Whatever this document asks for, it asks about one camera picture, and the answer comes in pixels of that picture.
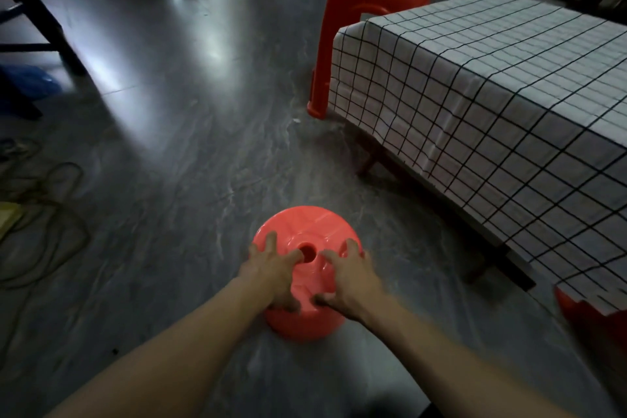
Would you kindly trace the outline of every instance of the floor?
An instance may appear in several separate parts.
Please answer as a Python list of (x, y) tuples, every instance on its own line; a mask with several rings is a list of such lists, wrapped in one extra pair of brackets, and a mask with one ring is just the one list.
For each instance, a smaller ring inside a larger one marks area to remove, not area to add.
[[(44, 1), (91, 79), (68, 76), (55, 54), (0, 58), (37, 64), (64, 87), (38, 103), (40, 121), (0, 116), (0, 137), (42, 143), (31, 169), (83, 168), (68, 204), (92, 239), (28, 296), (1, 292), (5, 416), (42, 415), (209, 299), (259, 225), (303, 204), (346, 218), (389, 289), (452, 338), (580, 417), (616, 416), (558, 319), (498, 271), (466, 286), (480, 260), (472, 242), (381, 169), (356, 178), (365, 154), (350, 129), (308, 117), (325, 0)], [(37, 34), (13, 20), (0, 41), (18, 36)], [(11, 258), (2, 274), (36, 244), (18, 242), (0, 250)], [(297, 345), (260, 319), (205, 415), (416, 417), (427, 403), (360, 325)]]

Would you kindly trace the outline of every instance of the blue plastic bag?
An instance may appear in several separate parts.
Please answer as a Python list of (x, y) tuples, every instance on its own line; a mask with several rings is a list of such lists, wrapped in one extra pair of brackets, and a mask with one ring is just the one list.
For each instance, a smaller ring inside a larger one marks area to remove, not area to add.
[(37, 66), (0, 65), (0, 70), (29, 99), (42, 99), (61, 92), (59, 82)]

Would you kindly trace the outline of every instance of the white tablecloth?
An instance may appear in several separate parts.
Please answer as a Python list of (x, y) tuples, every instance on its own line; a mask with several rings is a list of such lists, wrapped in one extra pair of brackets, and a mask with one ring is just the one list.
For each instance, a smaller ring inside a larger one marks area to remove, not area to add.
[(627, 27), (449, 0), (345, 27), (330, 106), (575, 299), (627, 309)]

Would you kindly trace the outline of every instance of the person's right hand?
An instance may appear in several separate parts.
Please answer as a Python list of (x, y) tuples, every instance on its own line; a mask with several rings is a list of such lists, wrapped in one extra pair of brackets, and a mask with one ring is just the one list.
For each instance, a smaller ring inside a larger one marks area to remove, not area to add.
[(365, 315), (387, 297), (379, 276), (372, 267), (372, 257), (367, 251), (359, 254), (357, 242), (346, 240), (347, 257), (335, 251), (321, 253), (335, 270), (335, 292), (320, 293), (313, 297), (314, 304), (328, 306), (348, 319), (364, 321)]

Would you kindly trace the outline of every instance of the yellow object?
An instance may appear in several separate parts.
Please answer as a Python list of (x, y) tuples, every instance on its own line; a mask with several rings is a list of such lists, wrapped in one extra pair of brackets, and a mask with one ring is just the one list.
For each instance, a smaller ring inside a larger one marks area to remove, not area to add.
[(11, 230), (12, 226), (22, 217), (24, 211), (18, 203), (0, 201), (0, 240)]

